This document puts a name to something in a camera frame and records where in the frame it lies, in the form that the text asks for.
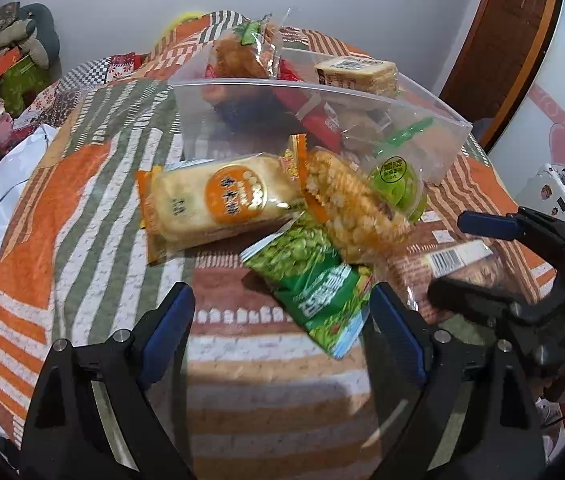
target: blue gripper pad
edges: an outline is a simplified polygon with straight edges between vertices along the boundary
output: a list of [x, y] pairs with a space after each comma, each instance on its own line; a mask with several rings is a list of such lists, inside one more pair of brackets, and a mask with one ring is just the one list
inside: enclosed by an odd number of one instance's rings
[[457, 217], [457, 227], [468, 235], [487, 236], [500, 240], [515, 240], [521, 234], [521, 227], [515, 218], [476, 211], [460, 213]]
[[393, 358], [406, 379], [411, 384], [424, 386], [428, 378], [424, 369], [424, 352], [393, 301], [382, 287], [376, 285], [371, 290], [369, 301], [371, 316], [387, 338]]
[[184, 285], [145, 346], [142, 371], [138, 377], [141, 388], [146, 390], [162, 378], [194, 316], [195, 304], [192, 288]]

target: corn puff snack bag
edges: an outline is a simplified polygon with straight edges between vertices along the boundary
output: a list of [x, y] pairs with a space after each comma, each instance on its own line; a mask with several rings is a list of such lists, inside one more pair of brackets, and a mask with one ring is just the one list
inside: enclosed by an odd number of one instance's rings
[[300, 188], [313, 216], [348, 264], [372, 264], [411, 229], [405, 216], [357, 168], [322, 148], [307, 152], [304, 134], [291, 136]]

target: green snack bag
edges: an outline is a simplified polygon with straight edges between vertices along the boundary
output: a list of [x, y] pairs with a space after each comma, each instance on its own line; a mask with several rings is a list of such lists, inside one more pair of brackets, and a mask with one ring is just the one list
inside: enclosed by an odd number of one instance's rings
[[294, 321], [325, 351], [342, 359], [369, 315], [373, 279], [342, 261], [322, 225], [307, 213], [240, 254], [266, 279]]

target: barcode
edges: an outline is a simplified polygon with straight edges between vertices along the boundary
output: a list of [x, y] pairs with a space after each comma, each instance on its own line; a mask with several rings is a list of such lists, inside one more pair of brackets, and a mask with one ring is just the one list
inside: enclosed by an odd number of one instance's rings
[[433, 264], [433, 275], [435, 278], [446, 276], [450, 272], [461, 269], [465, 265], [457, 255], [455, 249], [432, 253], [429, 257]]

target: printed label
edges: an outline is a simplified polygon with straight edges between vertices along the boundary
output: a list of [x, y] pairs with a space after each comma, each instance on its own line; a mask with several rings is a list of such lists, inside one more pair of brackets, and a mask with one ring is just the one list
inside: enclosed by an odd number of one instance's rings
[[297, 306], [302, 314], [307, 319], [311, 319], [330, 304], [350, 273], [351, 267], [348, 264], [340, 264], [318, 276], [316, 282], [319, 285], [313, 289], [308, 298]]
[[438, 215], [438, 213], [436, 213], [433, 210], [425, 211], [424, 213], [422, 213], [422, 216], [420, 217], [420, 219], [423, 222], [439, 222], [440, 220], [442, 220], [440, 218], [440, 216]]
[[387, 184], [399, 181], [406, 173], [406, 162], [401, 156], [388, 158], [380, 167], [380, 178]]
[[260, 177], [246, 166], [226, 166], [207, 182], [205, 202], [218, 223], [246, 222], [260, 214], [266, 190]]
[[339, 61], [333, 68], [345, 68], [347, 70], [362, 70], [368, 66], [378, 66], [382, 65], [382, 61], [377, 61], [375, 59], [362, 59], [360, 57], [348, 57]]
[[493, 251], [482, 240], [473, 240], [451, 249], [429, 253], [425, 258], [427, 258], [429, 266], [433, 271], [434, 278], [440, 278], [440, 276], [446, 276], [482, 258], [486, 258], [492, 253]]
[[438, 242], [438, 244], [446, 244], [446, 243], [449, 243], [449, 242], [455, 242], [456, 241], [456, 240], [453, 239], [453, 236], [451, 236], [451, 234], [449, 234], [449, 231], [447, 231], [446, 229], [443, 229], [443, 230], [440, 230], [440, 231], [431, 231], [431, 233], [436, 238], [436, 241]]
[[551, 186], [549, 186], [549, 184], [544, 184], [544, 186], [542, 186], [542, 189], [540, 190], [540, 198], [542, 200], [549, 200], [549, 197], [553, 194], [553, 191], [551, 190]]

